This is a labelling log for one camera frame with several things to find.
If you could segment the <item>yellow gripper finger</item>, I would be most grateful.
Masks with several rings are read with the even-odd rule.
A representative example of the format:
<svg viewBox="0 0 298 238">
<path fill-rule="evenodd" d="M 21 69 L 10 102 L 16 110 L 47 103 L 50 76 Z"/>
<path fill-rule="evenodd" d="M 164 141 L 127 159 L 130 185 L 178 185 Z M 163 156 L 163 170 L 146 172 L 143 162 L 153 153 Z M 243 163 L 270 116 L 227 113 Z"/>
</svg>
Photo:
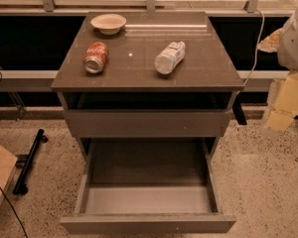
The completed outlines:
<svg viewBox="0 0 298 238">
<path fill-rule="evenodd" d="M 270 85 L 261 132 L 267 138 L 282 135 L 298 115 L 298 71 L 285 79 L 274 79 Z"/>
<path fill-rule="evenodd" d="M 258 49 L 265 53 L 276 53 L 282 29 L 277 29 L 258 44 Z"/>
</svg>

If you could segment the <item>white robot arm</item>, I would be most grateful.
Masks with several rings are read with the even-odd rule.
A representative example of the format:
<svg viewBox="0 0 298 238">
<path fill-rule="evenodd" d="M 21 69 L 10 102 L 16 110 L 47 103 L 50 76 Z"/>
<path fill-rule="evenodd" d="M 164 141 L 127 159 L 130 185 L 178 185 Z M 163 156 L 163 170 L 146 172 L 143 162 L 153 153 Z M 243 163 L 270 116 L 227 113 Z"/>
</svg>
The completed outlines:
<svg viewBox="0 0 298 238">
<path fill-rule="evenodd" d="M 262 133 L 273 138 L 282 135 L 298 115 L 298 8 L 282 28 L 262 40 L 258 49 L 277 52 L 277 60 L 289 73 L 270 85 L 267 108 L 262 118 Z"/>
</svg>

